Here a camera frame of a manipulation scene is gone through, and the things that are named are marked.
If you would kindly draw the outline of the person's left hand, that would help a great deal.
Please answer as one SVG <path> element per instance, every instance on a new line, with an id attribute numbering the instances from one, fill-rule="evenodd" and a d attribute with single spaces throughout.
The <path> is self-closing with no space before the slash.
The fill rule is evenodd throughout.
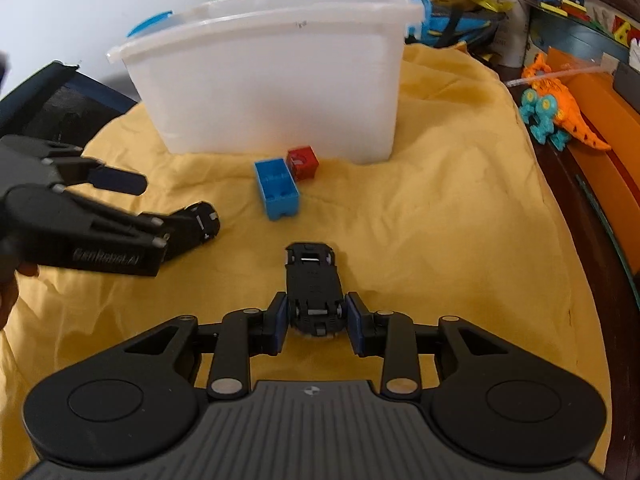
<path id="1" fill-rule="evenodd" d="M 17 275 L 27 276 L 33 278 L 39 275 L 39 268 L 35 264 L 21 263 L 17 270 L 12 275 L 9 281 L 1 283 L 1 307 L 0 307 L 0 330 L 6 327 L 9 316 L 12 312 L 14 304 L 17 302 L 18 296 L 20 296 L 20 290 L 18 289 Z"/>

